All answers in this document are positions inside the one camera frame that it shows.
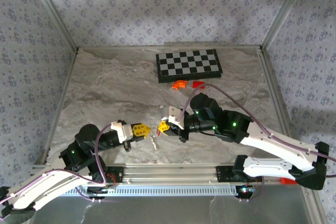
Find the marble surface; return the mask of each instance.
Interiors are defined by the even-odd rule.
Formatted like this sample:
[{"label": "marble surface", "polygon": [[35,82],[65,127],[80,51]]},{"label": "marble surface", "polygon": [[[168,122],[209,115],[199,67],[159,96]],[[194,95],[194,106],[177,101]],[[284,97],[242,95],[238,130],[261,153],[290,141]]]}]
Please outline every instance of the marble surface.
[{"label": "marble surface", "polygon": [[[138,47],[80,50],[77,56],[65,103],[51,143],[48,161],[58,158],[61,150],[74,141],[79,129],[93,123],[99,129],[116,120],[145,123],[160,122],[160,106],[182,107],[192,93],[192,82],[185,89],[173,90],[171,84],[159,84],[155,54],[185,51],[190,48]],[[280,131],[264,73],[258,57],[246,50],[217,48],[224,73],[208,79],[218,85],[267,127]],[[206,87],[202,92],[215,98],[223,109],[240,109],[218,91]],[[177,137],[158,137],[159,150],[149,138],[132,143],[132,151],[122,148],[102,153],[106,164],[113,163],[232,163],[238,154],[268,156],[252,147],[226,143],[216,137],[191,134],[187,143]]]}]

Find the patterned wall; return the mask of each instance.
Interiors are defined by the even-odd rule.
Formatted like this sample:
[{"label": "patterned wall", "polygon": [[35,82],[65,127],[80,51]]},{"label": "patterned wall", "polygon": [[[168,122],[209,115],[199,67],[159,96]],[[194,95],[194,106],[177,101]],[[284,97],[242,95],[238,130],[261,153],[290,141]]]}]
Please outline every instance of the patterned wall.
[{"label": "patterned wall", "polygon": [[[305,142],[324,141],[336,157],[336,0],[298,0],[269,49],[291,117]],[[328,173],[336,164],[328,161]],[[336,179],[320,193],[330,223],[336,223]]]},{"label": "patterned wall", "polygon": [[29,176],[73,54],[39,0],[0,0],[0,186]]},{"label": "patterned wall", "polygon": [[283,0],[53,0],[79,47],[260,45]]}]

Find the small yellow object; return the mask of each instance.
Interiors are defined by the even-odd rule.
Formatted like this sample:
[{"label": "small yellow object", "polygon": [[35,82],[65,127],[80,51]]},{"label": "small yellow object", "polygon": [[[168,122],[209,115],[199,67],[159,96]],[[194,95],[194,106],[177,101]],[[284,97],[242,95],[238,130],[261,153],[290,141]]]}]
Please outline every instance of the small yellow object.
[{"label": "small yellow object", "polygon": [[133,126],[132,131],[135,136],[143,136],[146,138],[151,132],[151,128],[143,123],[140,123]]},{"label": "small yellow object", "polygon": [[163,134],[165,134],[164,132],[167,131],[167,130],[169,130],[169,128],[170,128],[170,126],[167,125],[165,121],[162,121],[162,122],[159,124],[159,126],[157,127],[157,129],[158,129],[161,133],[163,133]]}]

